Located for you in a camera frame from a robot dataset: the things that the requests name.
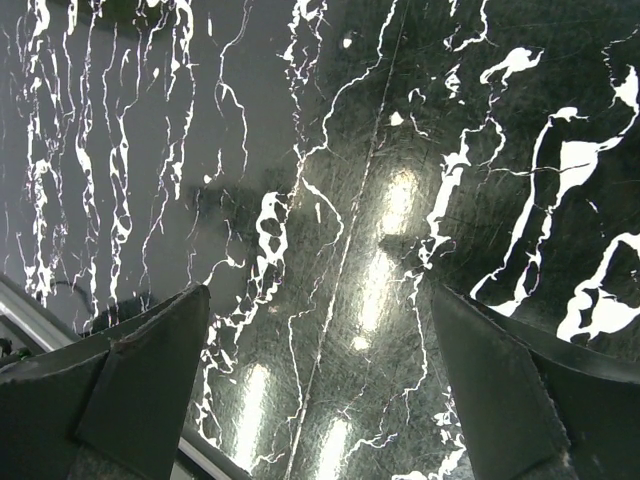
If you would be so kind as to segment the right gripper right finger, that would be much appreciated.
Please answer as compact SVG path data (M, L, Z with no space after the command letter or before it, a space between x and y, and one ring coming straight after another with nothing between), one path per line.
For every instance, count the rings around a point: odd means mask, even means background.
M637 363L445 286L435 288L431 311L476 478L638 478Z

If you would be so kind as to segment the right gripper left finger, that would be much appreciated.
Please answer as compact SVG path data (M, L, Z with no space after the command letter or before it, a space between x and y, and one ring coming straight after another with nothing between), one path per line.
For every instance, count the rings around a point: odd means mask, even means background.
M2 478L169 478L209 299L195 285L69 346L4 363Z

